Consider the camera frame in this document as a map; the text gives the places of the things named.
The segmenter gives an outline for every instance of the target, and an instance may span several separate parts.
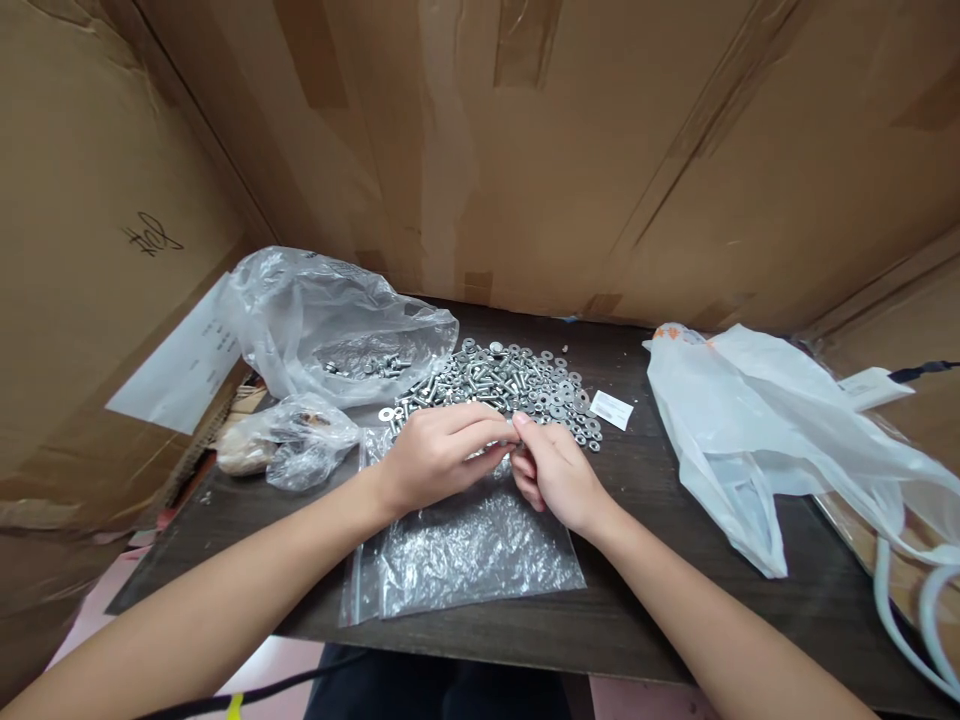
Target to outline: yellow strap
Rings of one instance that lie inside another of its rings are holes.
[[[230,698],[230,707],[227,708],[226,720],[243,720],[240,717],[240,706],[243,705],[243,693],[237,693]]]

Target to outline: plastic bag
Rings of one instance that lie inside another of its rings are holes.
[[[365,428],[361,469],[392,443],[387,430]],[[509,463],[505,458],[466,492],[410,513],[357,548],[340,626],[586,587],[570,533],[523,499]]]
[[[361,428],[360,470],[375,465],[393,447],[389,428]],[[340,627],[351,627],[380,615],[380,547],[386,531],[360,544],[347,560],[340,595]]]
[[[221,311],[271,395],[315,392],[340,408],[391,401],[450,356],[459,332],[449,311],[376,273],[287,247],[241,260]],[[393,354],[410,364],[398,377],[366,372]]]
[[[271,485],[305,490],[330,476],[359,434],[319,395],[294,395],[230,427],[217,441],[217,465],[234,476],[266,470]]]
[[[901,551],[960,563],[960,480],[852,410],[802,351],[741,325],[707,342],[669,323],[645,346],[680,482],[764,575],[787,575],[775,494],[836,491]],[[946,544],[903,542],[904,507]]]

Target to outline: dark wooden tabletop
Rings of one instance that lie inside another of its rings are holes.
[[[460,336],[559,353],[603,390],[634,406],[626,432],[604,423],[600,453],[588,453],[613,497],[714,582],[756,611],[874,708],[954,717],[952,706],[900,656],[873,606],[870,579],[813,504],[777,498],[790,577],[765,580],[733,550],[680,485],[647,380],[649,331],[516,315],[439,302]],[[368,424],[378,424],[375,419]],[[356,472],[356,454],[335,482]],[[119,593],[119,613],[203,560],[269,525],[318,493],[289,493],[262,478],[211,471]],[[530,665],[646,681],[688,683],[690,674],[607,561],[574,544],[587,589],[482,603],[400,619],[337,627],[342,566],[278,628],[278,634],[456,658]]]

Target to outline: dark pants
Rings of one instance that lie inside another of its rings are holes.
[[[362,652],[327,644],[320,667]],[[366,650],[314,681],[304,720],[570,720],[546,670]]]

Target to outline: forearm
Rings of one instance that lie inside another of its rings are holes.
[[[875,717],[783,635],[621,508],[611,508],[607,522],[587,539],[627,581],[722,717]]]
[[[118,617],[2,714],[127,720],[213,694],[343,557],[393,519],[376,467]]]

